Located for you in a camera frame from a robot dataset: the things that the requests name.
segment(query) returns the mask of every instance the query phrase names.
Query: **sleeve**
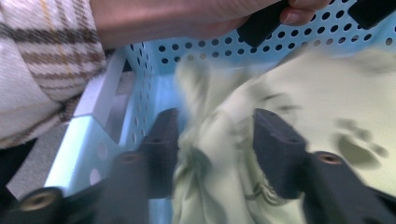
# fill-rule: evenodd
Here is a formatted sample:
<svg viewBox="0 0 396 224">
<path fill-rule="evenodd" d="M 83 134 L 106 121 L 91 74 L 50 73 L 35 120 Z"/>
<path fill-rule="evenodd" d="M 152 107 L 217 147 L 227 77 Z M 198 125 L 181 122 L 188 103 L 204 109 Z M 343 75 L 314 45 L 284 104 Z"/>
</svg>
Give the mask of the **sleeve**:
<svg viewBox="0 0 396 224">
<path fill-rule="evenodd" d="M 0 148 L 68 120 L 106 66 L 89 0 L 0 0 Z"/>
</svg>

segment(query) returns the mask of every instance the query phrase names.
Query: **laundry basket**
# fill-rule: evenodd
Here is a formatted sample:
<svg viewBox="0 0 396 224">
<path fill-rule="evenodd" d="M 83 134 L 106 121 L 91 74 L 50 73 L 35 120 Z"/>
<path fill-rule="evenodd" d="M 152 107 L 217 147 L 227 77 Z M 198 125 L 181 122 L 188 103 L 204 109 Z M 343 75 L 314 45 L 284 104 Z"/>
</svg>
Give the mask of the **laundry basket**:
<svg viewBox="0 0 396 224">
<path fill-rule="evenodd" d="M 279 26 L 258 48 L 232 32 L 211 40 L 170 38 L 118 49 L 107 70 L 85 90 L 46 187 L 61 187 L 70 195 L 95 184 L 107 175 L 116 155 L 139 146 L 161 111 L 181 109 L 174 73 L 182 57 L 189 61 L 223 59 L 234 68 L 249 64 L 263 73 L 301 46 L 343 55 L 370 46 L 396 50 L 396 15 L 364 30 L 347 14 L 355 2 L 333 0 L 305 26 Z M 126 62 L 134 72 L 134 84 L 126 93 L 117 94 Z M 171 216 L 169 200 L 150 202 L 150 223 L 171 223 Z"/>
</svg>

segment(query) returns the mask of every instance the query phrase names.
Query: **fabric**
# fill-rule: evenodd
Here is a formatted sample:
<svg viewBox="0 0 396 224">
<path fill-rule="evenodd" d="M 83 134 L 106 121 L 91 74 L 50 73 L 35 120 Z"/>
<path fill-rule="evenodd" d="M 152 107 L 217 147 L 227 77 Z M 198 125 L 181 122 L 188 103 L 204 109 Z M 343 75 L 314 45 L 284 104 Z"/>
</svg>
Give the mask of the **fabric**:
<svg viewBox="0 0 396 224">
<path fill-rule="evenodd" d="M 255 108 L 291 124 L 308 151 L 338 154 L 365 184 L 396 195 L 395 61 L 373 49 L 345 58 L 304 51 L 257 77 L 182 63 L 177 84 L 190 118 L 179 138 L 173 222 L 305 223 L 302 200 L 279 198 L 257 163 Z"/>
<path fill-rule="evenodd" d="M 71 118 L 104 69 L 89 0 L 0 0 L 0 148 Z"/>
</svg>

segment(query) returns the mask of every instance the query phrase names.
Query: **light green cloth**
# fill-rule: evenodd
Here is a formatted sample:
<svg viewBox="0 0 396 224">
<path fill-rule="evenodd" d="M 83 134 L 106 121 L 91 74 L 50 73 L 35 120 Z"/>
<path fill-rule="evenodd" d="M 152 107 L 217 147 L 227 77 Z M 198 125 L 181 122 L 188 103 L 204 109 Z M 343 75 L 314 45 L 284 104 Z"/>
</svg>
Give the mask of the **light green cloth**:
<svg viewBox="0 0 396 224">
<path fill-rule="evenodd" d="M 182 63 L 190 120 L 179 138 L 174 223 L 304 223 L 301 200 L 276 196 L 252 149 L 255 108 L 276 112 L 309 142 L 343 156 L 365 183 L 396 195 L 396 58 L 305 51 L 263 76 Z"/>
</svg>

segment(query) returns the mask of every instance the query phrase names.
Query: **hand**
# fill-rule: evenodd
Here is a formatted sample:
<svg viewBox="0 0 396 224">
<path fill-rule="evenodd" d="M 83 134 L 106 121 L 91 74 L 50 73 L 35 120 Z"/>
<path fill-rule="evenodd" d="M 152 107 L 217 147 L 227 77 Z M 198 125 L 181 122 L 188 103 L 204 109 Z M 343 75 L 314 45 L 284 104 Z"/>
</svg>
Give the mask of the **hand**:
<svg viewBox="0 0 396 224">
<path fill-rule="evenodd" d="M 152 39 L 212 38 L 241 26 L 248 17 L 278 0 L 91 0 L 105 49 Z M 330 0 L 289 0 L 280 21 L 308 23 Z"/>
</svg>

